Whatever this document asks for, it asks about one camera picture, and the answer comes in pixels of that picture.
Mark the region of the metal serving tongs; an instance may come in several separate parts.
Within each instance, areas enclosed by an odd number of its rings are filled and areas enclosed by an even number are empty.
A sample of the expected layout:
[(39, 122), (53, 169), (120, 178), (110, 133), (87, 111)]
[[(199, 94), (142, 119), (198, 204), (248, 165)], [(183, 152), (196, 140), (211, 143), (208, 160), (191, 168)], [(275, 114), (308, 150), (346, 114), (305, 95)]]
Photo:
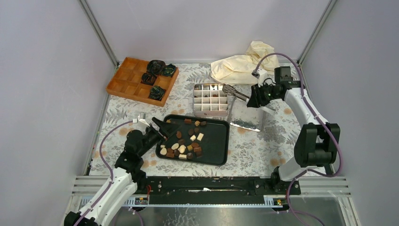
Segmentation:
[(234, 96), (244, 102), (249, 100), (249, 97), (239, 91), (237, 91), (233, 86), (224, 84), (222, 88), (223, 92), (227, 95)]

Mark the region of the black plastic tray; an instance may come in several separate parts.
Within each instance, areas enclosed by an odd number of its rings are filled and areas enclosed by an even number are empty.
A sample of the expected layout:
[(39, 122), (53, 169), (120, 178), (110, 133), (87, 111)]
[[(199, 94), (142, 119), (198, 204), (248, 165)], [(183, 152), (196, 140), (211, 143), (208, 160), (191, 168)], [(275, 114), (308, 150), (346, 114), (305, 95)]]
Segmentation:
[[(176, 134), (158, 145), (155, 153), (158, 157), (167, 160), (188, 161), (199, 164), (222, 166), (227, 162), (230, 126), (223, 120), (206, 119), (170, 114), (163, 121), (179, 124), (178, 131), (182, 138)], [(199, 133), (204, 137), (197, 140)], [(172, 150), (171, 146), (178, 143), (180, 146)]]

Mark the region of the pink grid box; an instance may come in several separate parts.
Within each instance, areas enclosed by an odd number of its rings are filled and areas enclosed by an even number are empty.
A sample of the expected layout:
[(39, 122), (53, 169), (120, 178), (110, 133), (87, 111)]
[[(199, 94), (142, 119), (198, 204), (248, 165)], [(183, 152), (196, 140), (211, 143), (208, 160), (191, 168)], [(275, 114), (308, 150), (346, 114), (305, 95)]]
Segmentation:
[(193, 89), (193, 114), (197, 117), (227, 117), (228, 99), (222, 83), (198, 83)]

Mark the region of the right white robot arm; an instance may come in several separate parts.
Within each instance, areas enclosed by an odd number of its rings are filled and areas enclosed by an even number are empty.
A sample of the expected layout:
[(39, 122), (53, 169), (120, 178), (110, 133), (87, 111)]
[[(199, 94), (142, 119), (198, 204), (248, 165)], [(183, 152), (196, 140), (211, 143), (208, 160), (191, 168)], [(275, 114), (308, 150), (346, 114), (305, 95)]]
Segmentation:
[(268, 73), (255, 69), (252, 75), (258, 83), (252, 85), (247, 107), (265, 109), (272, 100), (283, 100), (293, 111), (301, 131), (294, 146), (294, 157), (277, 168), (277, 177), (270, 180), (270, 188), (276, 194), (288, 189), (288, 181), (301, 173), (314, 172), (318, 167), (336, 161), (340, 127), (329, 123), (317, 111), (308, 97), (302, 80), (295, 80), (287, 66), (275, 68), (274, 82), (268, 83)]

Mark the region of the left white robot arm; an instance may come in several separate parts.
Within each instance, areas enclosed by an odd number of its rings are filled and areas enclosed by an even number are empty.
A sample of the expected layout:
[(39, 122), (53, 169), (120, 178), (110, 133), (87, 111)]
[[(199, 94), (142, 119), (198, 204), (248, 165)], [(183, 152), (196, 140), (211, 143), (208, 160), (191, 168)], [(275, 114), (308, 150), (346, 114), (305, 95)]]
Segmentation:
[(142, 156), (156, 145), (165, 143), (179, 130), (178, 124), (161, 121), (155, 117), (145, 132), (132, 130), (127, 133), (124, 149), (114, 168), (106, 167), (110, 176), (93, 198), (77, 212), (69, 212), (65, 226), (107, 226), (122, 204), (134, 193), (143, 192), (147, 186), (146, 173), (141, 167)]

